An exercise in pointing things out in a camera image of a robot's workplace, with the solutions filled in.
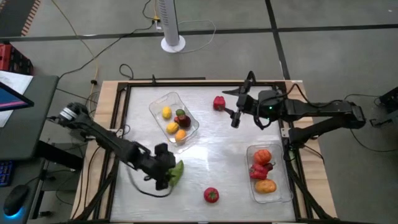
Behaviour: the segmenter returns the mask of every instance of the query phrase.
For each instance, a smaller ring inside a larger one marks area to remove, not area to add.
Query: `monitor screen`
[[[0,82],[0,111],[32,106],[32,102]]]

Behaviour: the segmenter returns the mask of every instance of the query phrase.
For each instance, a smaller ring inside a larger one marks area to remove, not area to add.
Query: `toy fruit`
[[[181,129],[181,130],[177,131],[177,133],[175,134],[175,140],[176,141],[181,141],[186,136],[187,136],[187,133],[184,130]]]
[[[162,109],[162,117],[164,119],[170,119],[172,117],[172,109],[168,106],[163,107]]]
[[[223,111],[225,109],[225,100],[222,96],[216,96],[213,101],[214,110]]]
[[[166,127],[166,132],[169,134],[174,134],[178,131],[178,124],[176,122],[171,122]]]
[[[276,184],[273,180],[259,180],[254,186],[256,192],[259,194],[266,194],[276,191]]]
[[[271,161],[271,153],[267,149],[260,149],[254,153],[254,162],[256,164],[265,165]]]
[[[183,109],[178,109],[175,111],[175,115],[177,116],[185,115],[185,111]]]
[[[260,164],[253,164],[250,168],[250,178],[265,180],[267,179],[268,169]]]
[[[178,116],[177,123],[181,126],[181,128],[189,128],[189,126],[191,126],[191,118],[189,118],[187,115]]]
[[[205,193],[203,194],[205,200],[209,203],[215,203],[218,201],[220,195],[218,194],[217,189],[214,187],[209,187],[205,190]]]

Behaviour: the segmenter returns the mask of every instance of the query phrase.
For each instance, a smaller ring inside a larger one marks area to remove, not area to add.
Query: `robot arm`
[[[234,128],[239,126],[241,113],[253,115],[255,124],[261,129],[268,127],[271,122],[278,119],[293,122],[303,117],[331,117],[307,128],[291,128],[289,130],[289,144],[300,147],[309,139],[317,138],[329,131],[338,128],[359,129],[366,124],[361,107],[352,102],[333,100],[329,103],[310,103],[309,101],[304,103],[300,100],[287,99],[286,96],[295,86],[301,92],[297,84],[293,84],[292,88],[285,94],[276,90],[260,91],[258,100],[256,100],[248,95],[251,85],[255,83],[254,74],[250,72],[243,86],[237,90],[223,92],[238,96],[236,102],[238,110],[234,112],[226,108],[232,119],[231,125]],[[259,118],[266,118],[269,123],[263,126]]]
[[[130,162],[135,170],[140,169],[150,179],[156,180],[156,190],[169,186],[171,177],[168,170],[175,167],[175,157],[167,150],[166,143],[156,145],[155,156],[151,156],[150,150],[145,146],[118,138],[115,133],[94,122],[88,116],[86,106],[80,103],[68,104],[54,122],[66,128],[79,129],[87,136],[94,136],[103,149],[114,152],[122,162]]]

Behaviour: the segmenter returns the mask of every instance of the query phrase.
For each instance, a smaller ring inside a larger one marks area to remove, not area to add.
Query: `clear plastic tray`
[[[289,202],[293,198],[293,193],[289,187],[289,181],[287,179],[287,172],[283,160],[283,150],[277,144],[264,144],[258,146],[250,146],[246,152],[246,158],[248,160],[248,175],[250,167],[254,163],[254,153],[260,149],[268,149],[272,155],[270,163],[274,164],[274,168],[268,172],[267,178],[273,180],[276,183],[276,191],[268,194],[259,194],[254,188],[258,180],[250,179],[251,195],[257,203],[269,203],[269,202]]]
[[[168,120],[163,119],[162,117],[162,110],[163,107],[169,106],[172,109],[172,117]],[[181,141],[176,142],[175,140],[175,135],[174,134],[169,134],[166,132],[166,126],[170,123],[173,122],[173,118],[175,117],[175,111],[178,109],[183,109],[185,111],[185,114],[189,116],[191,119],[191,126],[187,129],[184,129],[187,132],[187,135],[185,138],[183,138]],[[166,135],[167,139],[176,144],[184,144],[187,140],[189,140],[191,137],[193,137],[195,131],[199,128],[199,122],[192,116],[191,112],[189,112],[188,108],[182,103],[179,95],[176,92],[170,92],[159,99],[153,101],[149,105],[149,110],[154,116],[157,124],[163,131],[163,133]]]

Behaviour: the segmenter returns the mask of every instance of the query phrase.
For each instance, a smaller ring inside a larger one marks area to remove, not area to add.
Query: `floor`
[[[79,34],[126,33],[150,24],[141,14],[146,0],[57,2]],[[154,74],[156,77],[242,79],[253,70],[260,79],[303,80],[312,101],[340,99],[351,93],[381,95],[397,86],[398,29],[367,26],[396,24],[397,1],[271,0],[275,21],[269,19],[266,2],[269,1],[176,0],[179,21],[209,19],[218,30],[240,29],[251,33],[216,34],[209,46],[189,54],[163,52],[161,37],[123,39],[98,58],[99,83],[126,79],[118,69],[120,64],[127,63],[134,70],[135,78],[149,78]],[[152,4],[146,13],[153,15]],[[269,32],[269,28],[275,30],[275,26],[280,32]],[[326,26],[362,27],[289,29]],[[203,22],[180,27],[180,30],[202,29],[211,29],[211,25]],[[64,35],[73,35],[66,20],[50,0],[42,0],[27,36]],[[195,49],[210,38],[211,35],[187,35],[186,49]],[[280,40],[278,48],[275,40]],[[86,43],[96,54],[112,41],[114,39],[91,39]],[[80,67],[91,57],[78,40],[12,44],[32,60],[36,74],[40,75],[59,76]],[[65,76],[58,87],[87,97],[94,70],[91,63]],[[382,114],[373,104],[373,98],[353,96],[350,100],[364,108],[367,118]],[[58,113],[71,101],[84,102],[56,92],[49,114]],[[396,135],[393,136],[396,131],[392,125],[381,129],[367,125],[355,133],[367,146],[389,150],[398,147]],[[46,124],[42,138],[50,138],[50,142],[70,142],[68,131],[52,124]],[[369,151],[346,129],[325,134],[319,142],[338,216],[347,221],[396,223],[398,152]],[[73,194],[65,197],[73,200]],[[58,209],[58,215],[68,217],[71,208],[66,207]]]

